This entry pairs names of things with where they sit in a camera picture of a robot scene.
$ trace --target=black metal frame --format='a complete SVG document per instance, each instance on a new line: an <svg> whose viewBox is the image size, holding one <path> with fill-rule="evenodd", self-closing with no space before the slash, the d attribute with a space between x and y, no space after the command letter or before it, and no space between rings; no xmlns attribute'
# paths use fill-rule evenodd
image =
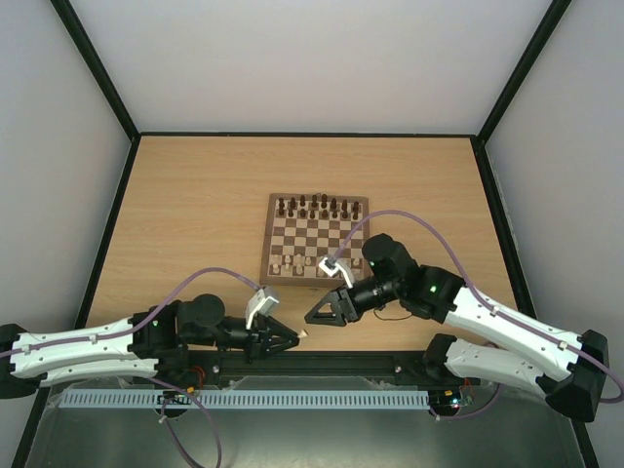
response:
<svg viewBox="0 0 624 468"><path fill-rule="evenodd" d="M527 45L523 55L520 58L514 72L510 76L507 84L505 85L500 97L496 101L494 108L490 112L486 119L484 126L477 136L475 135L441 135L441 134L355 134L355 133L257 133L257 132L144 132L139 133L135 126L128 110L126 109L123 101L119 97L108 73L106 72L101 60L98 57L96 49L94 48L91 40L89 39L87 32L82 26L78 16L73 10L69 0L50 0L54 5L57 13L62 20L63 24L67 28L68 33L72 37L76 47L80 51L85 63L92 71L97 83L99 84L102 92L108 100L111 108L115 112L115 115L119 119L120 124L124 128L129 140L132 142L126 166L124 168L122 178L120 180L117 193L115 195L113 207L110 212L106 227L102 235L99 250L97 251L97 257L94 264L94 268L85 291L85 296L76 319L75 327L84 328L89 316L89 310L91 308L96 289L98 286L99 275L104 264L108 246L113 234L115 222L121 209L122 200L130 179L133 163L137 155L138 146L140 144L141 137L166 137L166 136L197 136L197 137L464 137L470 138L477 167L481 176L484 191L487 197L487 203L491 212L492 221L496 229L496 235L500 249L502 251L507 273L509 275L510 283L514 293L514 298L518 308L525 314L535 317L535 311L528 292L527 281L525 279L514 238L509 226L509 222L504 211L498 187L493 176L492 168L489 162L488 154L486 152L486 143L491 137L494 129L500 122L507 107L511 103L512 99L516 95L519 88L522 86L525 78L527 77L531 67L537 60L540 52L546 45L548 38L555 30L557 24L566 11L567 6L571 0L553 0L548 11L546 12L542 22L539 24L537 30L533 34L529 44ZM364 373L370 377L384 378L386 381L396 380L395 367L402 362L402 360L412 360L414 357L421 356L421 351L413 352L297 352L299 358L296 360L299 363L304 361L309 362L307 367L309 371L318 375L324 372L326 375L345 375L353 374L357 370L358 374ZM197 359L210 360L215 359L216 354L197 354ZM227 358L227 362L221 362L221 369L225 378L232 376L240 376L241 370L237 365L237 360L240 360L236 355L232 355ZM260 363L255 368L255 372L263 373L265 371L275 374L279 368L283 369L286 374L292 370L292 360L294 358L281 358L274 361L267 362L266 364ZM298 374L305 374L306 370L297 372ZM21 441L19 443L18 451L16 453L13 467L19 468L25 465L32 446L34 436L39 424L39 419L43 413L44 407L47 402L49 391L48 389L40 390L33 405L30 416L26 423L26 427L23 431ZM597 468L598 461L585 424L572 421L572 426L576 434L576 438L580 447L581 454L585 461L585 464L589 468Z"/></svg>

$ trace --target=gray wall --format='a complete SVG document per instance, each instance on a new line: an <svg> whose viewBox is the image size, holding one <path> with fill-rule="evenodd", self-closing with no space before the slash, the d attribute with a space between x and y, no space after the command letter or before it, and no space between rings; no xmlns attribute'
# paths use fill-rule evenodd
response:
<svg viewBox="0 0 624 468"><path fill-rule="evenodd" d="M550 0L72 3L142 131L475 133Z"/></svg>
<svg viewBox="0 0 624 468"><path fill-rule="evenodd" d="M619 0L572 2L487 146L539 317L606 334L620 376L622 18ZM624 405L600 406L588 428L601 466L622 466Z"/></svg>
<svg viewBox="0 0 624 468"><path fill-rule="evenodd" d="M0 2L0 324L71 327L129 148L49 1ZM33 398L0 401L0 467Z"/></svg>

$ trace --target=gray floor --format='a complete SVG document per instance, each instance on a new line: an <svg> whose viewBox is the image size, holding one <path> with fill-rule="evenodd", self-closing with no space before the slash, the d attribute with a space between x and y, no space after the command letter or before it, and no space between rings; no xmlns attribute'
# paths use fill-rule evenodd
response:
<svg viewBox="0 0 624 468"><path fill-rule="evenodd" d="M506 391L474 420L425 411L214 410L223 467L582 467L569 421ZM204 466L215 465L207 421L173 423ZM28 467L185 467L151 409L47 409Z"/></svg>

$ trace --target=wooden chessboard frame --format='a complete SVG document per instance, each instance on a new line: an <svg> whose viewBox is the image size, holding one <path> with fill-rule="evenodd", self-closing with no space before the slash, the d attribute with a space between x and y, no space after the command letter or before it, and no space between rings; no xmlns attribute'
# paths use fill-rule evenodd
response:
<svg viewBox="0 0 624 468"><path fill-rule="evenodd" d="M273 223L274 223L274 219L277 217L275 207L277 206L278 200L280 198L283 198L285 203L287 204L286 211L288 211L288 201L292 197L294 197L295 200L297 201L297 210L295 211L294 217L288 218L288 213L285 214L285 217L286 219L297 220L299 219L298 207L299 207L299 198L301 195L305 197L306 202L311 201L312 195L317 195L318 203L321 204L321 195L322 195L321 193L309 193L309 194L308 193L298 193L298 194L296 193L272 193L269 196L268 209L266 213L266 223L264 227L264 242L262 245L262 261L260 263L260 283L262 285L271 285L271 286L299 286L299 287L304 287L304 288L330 288L330 289L337 288L338 286L344 283L344 280L339 276L335 278L329 278L329 277L311 278L309 276L308 277L283 277L283 276L268 274L269 262L270 262L270 257L271 257L271 247L272 247L271 238L273 237L273 228L275 227ZM351 207L353 202L355 201L360 203L360 207L361 207L360 219L358 219L358 221L361 220L364 216L369 214L369 199L367 197L353 196L353 195L332 195L330 193L327 193L326 195L328 196L328 200L335 198L338 201L339 213L340 213L340 203L342 202L342 200L347 200L349 207ZM340 217L338 217L338 219L332 219L330 217L328 221L342 221L342 219ZM355 223L357 221L353 221L352 219L350 219L348 222ZM343 230L340 230L340 231L341 232L340 232L339 241L341 244L349 231L345 231L345 232L342 232ZM362 243L364 244L364 242L370 236L370 229L369 229L368 223L365 223L362 226L362 233L363 233ZM333 249L335 251L337 247L336 246L328 247L328 250L329 249ZM360 259L361 259L362 277L366 278L371 274L371 270L369 268L368 263L364 260L364 258L360 256Z"/></svg>

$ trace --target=wooden tabletop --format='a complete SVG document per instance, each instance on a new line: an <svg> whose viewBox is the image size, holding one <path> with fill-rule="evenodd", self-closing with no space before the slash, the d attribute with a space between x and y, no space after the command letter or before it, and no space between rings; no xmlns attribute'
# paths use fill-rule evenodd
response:
<svg viewBox="0 0 624 468"><path fill-rule="evenodd" d="M158 304L184 278L224 266L257 280L269 194L329 192L369 197L370 210L405 210L433 224L486 294L515 307L488 203L467 138L145 136L104 263L88 326ZM415 222L380 216L370 234L404 243L419 263L455 271L439 242ZM303 316L326 291L277 287L274 317L309 336L298 350L425 349L437 332L467 331L372 313L344 328ZM226 275L198 278L179 296L221 297L244 316L253 292ZM397 304L379 313L406 312Z"/></svg>

